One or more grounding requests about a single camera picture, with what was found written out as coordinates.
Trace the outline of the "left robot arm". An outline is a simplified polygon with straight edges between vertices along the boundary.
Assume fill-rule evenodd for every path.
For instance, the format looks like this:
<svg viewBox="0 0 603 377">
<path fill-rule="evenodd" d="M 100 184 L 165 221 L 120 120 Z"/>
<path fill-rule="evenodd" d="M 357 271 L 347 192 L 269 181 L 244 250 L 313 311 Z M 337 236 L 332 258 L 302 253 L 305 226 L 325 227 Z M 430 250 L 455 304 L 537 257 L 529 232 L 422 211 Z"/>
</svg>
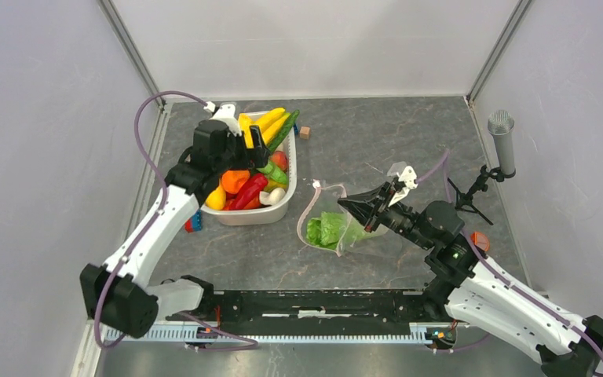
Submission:
<svg viewBox="0 0 603 377">
<path fill-rule="evenodd" d="M 246 140 L 234 119 L 200 122 L 192 145 L 162 179 L 156 201 L 141 223 L 102 265 L 88 264 L 81 271 L 86 310 L 99 347 L 110 347 L 101 337 L 103 325 L 122 337 L 139 339 L 157 320 L 179 312 L 187 311 L 197 320 L 214 313 L 215 299 L 201 283 L 180 278 L 152 286 L 150 279 L 177 232 L 219 186 L 223 173 L 267 165 L 270 151 L 261 131 L 251 126 L 251 148 Z"/>
</svg>

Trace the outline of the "green napa cabbage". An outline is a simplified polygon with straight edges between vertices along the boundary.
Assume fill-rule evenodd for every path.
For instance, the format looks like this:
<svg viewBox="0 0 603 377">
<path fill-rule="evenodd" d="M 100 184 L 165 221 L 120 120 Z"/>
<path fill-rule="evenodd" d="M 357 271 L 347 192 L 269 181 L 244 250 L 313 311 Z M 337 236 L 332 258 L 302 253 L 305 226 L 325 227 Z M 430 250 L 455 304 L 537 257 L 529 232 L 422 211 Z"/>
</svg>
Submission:
<svg viewBox="0 0 603 377">
<path fill-rule="evenodd" d="M 384 236 L 388 229 L 379 227 L 374 232 L 367 232 L 364 227 L 349 214 L 323 211 L 319 217 L 310 218 L 302 237 L 313 247 L 334 251 L 341 254 L 366 240 Z"/>
</svg>

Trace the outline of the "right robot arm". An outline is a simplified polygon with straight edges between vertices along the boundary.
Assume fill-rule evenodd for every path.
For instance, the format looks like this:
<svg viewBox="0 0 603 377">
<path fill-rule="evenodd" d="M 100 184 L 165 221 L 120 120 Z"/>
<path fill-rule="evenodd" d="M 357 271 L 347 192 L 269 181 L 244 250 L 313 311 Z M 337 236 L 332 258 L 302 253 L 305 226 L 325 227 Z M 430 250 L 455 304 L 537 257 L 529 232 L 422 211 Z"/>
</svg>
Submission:
<svg viewBox="0 0 603 377">
<path fill-rule="evenodd" d="M 546 376 L 600 374 L 601 317 L 571 313 L 507 273 L 464 235 L 452 203 L 434 200 L 417 212 L 392 201 L 395 188 L 386 182 L 338 204 L 365 231 L 385 226 L 429 252 L 425 262 L 435 277 L 422 294 L 429 319 L 476 326 L 526 354 Z"/>
</svg>

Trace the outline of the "clear zip top bag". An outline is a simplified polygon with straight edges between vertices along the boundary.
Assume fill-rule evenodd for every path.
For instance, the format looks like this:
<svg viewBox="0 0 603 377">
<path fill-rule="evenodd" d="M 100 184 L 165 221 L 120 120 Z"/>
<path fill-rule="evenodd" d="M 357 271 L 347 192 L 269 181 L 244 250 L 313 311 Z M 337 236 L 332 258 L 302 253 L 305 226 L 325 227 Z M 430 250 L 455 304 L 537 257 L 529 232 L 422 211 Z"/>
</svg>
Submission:
<svg viewBox="0 0 603 377">
<path fill-rule="evenodd" d="M 392 258 L 403 250 L 403 242 L 384 226 L 374 232 L 364 227 L 338 204 L 349 193 L 358 191 L 353 185 L 330 185 L 312 182 L 313 194 L 297 223 L 297 235 L 307 247 L 336 254 L 365 254 Z"/>
</svg>

